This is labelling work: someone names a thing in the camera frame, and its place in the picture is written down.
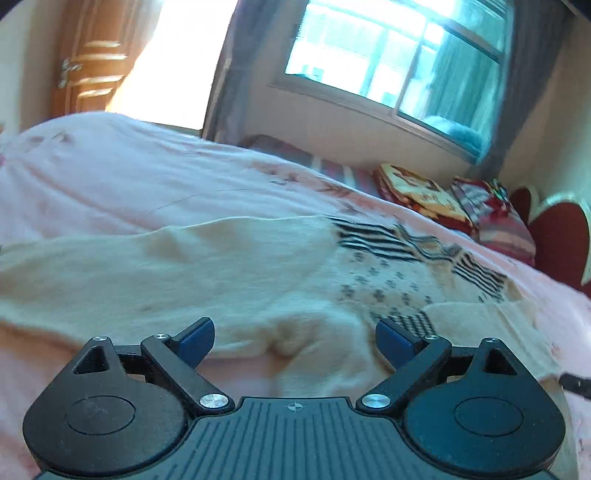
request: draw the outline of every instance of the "metal screw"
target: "metal screw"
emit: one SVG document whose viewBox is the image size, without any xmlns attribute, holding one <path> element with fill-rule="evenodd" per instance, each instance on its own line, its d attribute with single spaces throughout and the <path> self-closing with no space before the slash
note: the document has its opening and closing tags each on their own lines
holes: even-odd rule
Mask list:
<svg viewBox="0 0 591 480">
<path fill-rule="evenodd" d="M 222 408 L 228 405 L 230 399 L 227 396 L 219 394 L 219 393 L 210 393 L 209 395 L 204 395 L 199 399 L 199 403 L 202 407 L 205 408 Z"/>
<path fill-rule="evenodd" d="M 386 395 L 373 393 L 361 399 L 361 403 L 367 408 L 385 408 L 390 405 L 390 399 Z"/>
</svg>

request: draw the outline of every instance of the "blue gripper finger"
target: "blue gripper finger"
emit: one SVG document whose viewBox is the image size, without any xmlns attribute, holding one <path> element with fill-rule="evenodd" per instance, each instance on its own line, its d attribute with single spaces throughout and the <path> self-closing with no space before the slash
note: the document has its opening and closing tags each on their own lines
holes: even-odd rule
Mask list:
<svg viewBox="0 0 591 480">
<path fill-rule="evenodd" d="M 173 338 L 173 351 L 191 368 L 197 368 L 213 347 L 216 329 L 210 318 L 202 318 Z"/>
<path fill-rule="evenodd" d="M 412 360 L 423 349 L 420 337 L 397 326 L 389 318 L 381 319 L 375 326 L 375 344 L 396 369 Z"/>
</svg>

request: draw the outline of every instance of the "striped pillow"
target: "striped pillow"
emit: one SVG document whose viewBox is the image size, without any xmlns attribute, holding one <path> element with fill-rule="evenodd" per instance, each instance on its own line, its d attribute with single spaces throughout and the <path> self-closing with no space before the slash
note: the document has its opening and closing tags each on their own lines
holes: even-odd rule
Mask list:
<svg viewBox="0 0 591 480">
<path fill-rule="evenodd" d="M 293 145 L 267 135 L 256 135 L 241 143 L 241 146 L 257 150 L 269 155 L 275 155 L 285 160 L 311 168 L 327 177 L 344 183 L 348 187 L 380 198 L 371 172 L 363 168 L 348 167 L 330 160 L 324 160 L 317 155 L 300 150 Z"/>
<path fill-rule="evenodd" d="M 491 193 L 481 181 L 456 177 L 452 192 L 478 229 L 478 242 L 495 252 L 534 266 L 535 243 L 513 206 L 506 216 L 492 215 Z"/>
</svg>

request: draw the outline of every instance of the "black and white striped pattern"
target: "black and white striped pattern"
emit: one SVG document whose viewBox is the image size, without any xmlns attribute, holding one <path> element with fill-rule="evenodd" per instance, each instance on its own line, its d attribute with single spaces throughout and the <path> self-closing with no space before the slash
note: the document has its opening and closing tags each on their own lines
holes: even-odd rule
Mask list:
<svg viewBox="0 0 591 480">
<path fill-rule="evenodd" d="M 399 240 L 389 229 L 367 223 L 353 223 L 331 218 L 339 229 L 339 245 L 352 250 L 362 250 L 376 257 L 404 262 L 418 262 L 413 249 Z"/>
<path fill-rule="evenodd" d="M 442 245 L 436 236 L 411 235 L 402 225 L 398 225 L 398 230 L 400 232 L 400 236 L 402 237 L 402 239 L 412 244 L 417 249 L 417 251 L 427 260 L 445 260 L 448 262 L 452 262 L 453 259 L 458 255 L 458 253 L 462 250 L 462 247 L 456 244 L 450 245 L 449 247 Z M 438 252 L 427 250 L 428 247 L 430 247 L 431 250 L 433 250 L 433 246 L 435 246 L 435 249 L 438 250 Z"/>
<path fill-rule="evenodd" d="M 470 254 L 464 254 L 453 267 L 452 273 L 472 283 L 490 298 L 503 301 L 503 290 L 507 277 L 479 265 Z"/>
<path fill-rule="evenodd" d="M 431 319 L 422 310 L 415 315 L 388 315 L 387 318 L 407 332 L 414 333 L 419 337 L 436 334 Z"/>
<path fill-rule="evenodd" d="M 354 223 L 335 217 L 330 219 L 338 228 L 340 246 L 370 252 L 388 260 L 452 262 L 461 250 L 457 245 L 448 248 L 442 246 L 434 236 L 412 236 L 401 225 L 397 229 L 388 229 L 381 225 Z"/>
</svg>

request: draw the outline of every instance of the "sunlight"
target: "sunlight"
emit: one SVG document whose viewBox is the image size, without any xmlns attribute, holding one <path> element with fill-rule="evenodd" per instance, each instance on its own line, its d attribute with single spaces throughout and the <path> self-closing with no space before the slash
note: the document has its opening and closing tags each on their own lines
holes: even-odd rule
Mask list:
<svg viewBox="0 0 591 480">
<path fill-rule="evenodd" d="M 166 0 L 158 25 L 107 111 L 203 128 L 213 75 L 237 0 Z"/>
</svg>

